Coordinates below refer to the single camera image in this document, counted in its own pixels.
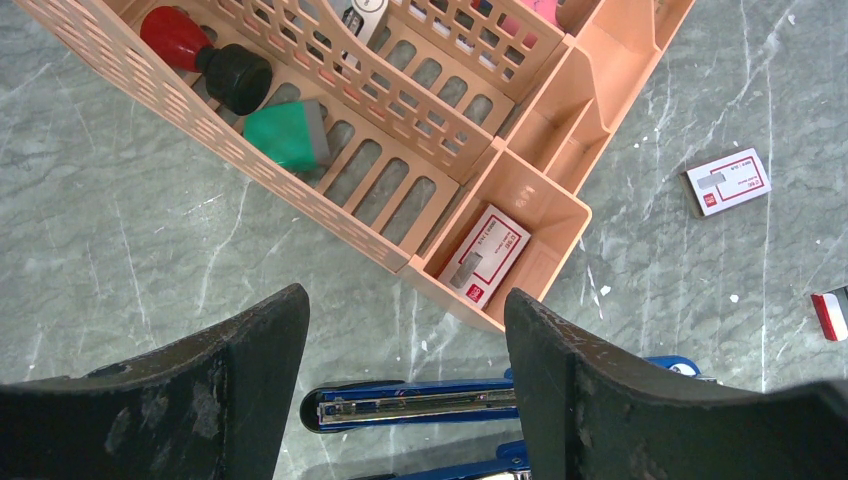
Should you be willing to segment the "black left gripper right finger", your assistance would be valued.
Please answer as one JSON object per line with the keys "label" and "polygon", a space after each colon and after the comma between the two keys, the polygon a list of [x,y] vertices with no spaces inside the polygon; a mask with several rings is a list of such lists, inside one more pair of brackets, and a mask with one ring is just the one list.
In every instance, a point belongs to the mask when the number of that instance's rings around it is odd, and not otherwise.
{"label": "black left gripper right finger", "polygon": [[509,293],[505,335],[536,479],[843,479],[847,384],[755,393],[660,368]]}

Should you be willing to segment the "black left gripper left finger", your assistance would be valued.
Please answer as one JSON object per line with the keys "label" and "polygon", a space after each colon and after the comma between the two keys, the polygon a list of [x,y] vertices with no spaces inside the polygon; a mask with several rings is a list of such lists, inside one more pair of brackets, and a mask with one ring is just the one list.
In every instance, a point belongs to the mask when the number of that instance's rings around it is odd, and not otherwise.
{"label": "black left gripper left finger", "polygon": [[270,479],[310,320],[293,284],[81,377],[1,388],[5,479]]}

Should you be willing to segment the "blue metal stapler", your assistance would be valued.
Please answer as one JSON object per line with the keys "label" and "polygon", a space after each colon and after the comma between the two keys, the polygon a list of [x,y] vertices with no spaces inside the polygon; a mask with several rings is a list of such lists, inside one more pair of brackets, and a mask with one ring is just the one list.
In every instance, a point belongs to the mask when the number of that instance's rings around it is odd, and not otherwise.
{"label": "blue metal stapler", "polygon": [[[686,357],[668,355],[643,360],[690,378],[718,383]],[[304,397],[299,415],[304,427],[318,434],[400,424],[519,418],[511,368],[498,378],[325,383]],[[487,461],[358,479],[532,479],[532,473],[526,443],[519,440],[499,445],[495,458]]]}

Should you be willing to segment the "small staple box sleeve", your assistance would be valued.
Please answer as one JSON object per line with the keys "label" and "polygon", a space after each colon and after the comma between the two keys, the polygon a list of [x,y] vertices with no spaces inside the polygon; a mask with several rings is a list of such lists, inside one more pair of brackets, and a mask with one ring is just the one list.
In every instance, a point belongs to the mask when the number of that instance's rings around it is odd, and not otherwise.
{"label": "small staple box sleeve", "polygon": [[772,191],[755,148],[689,168],[678,178],[696,218],[713,216]]}

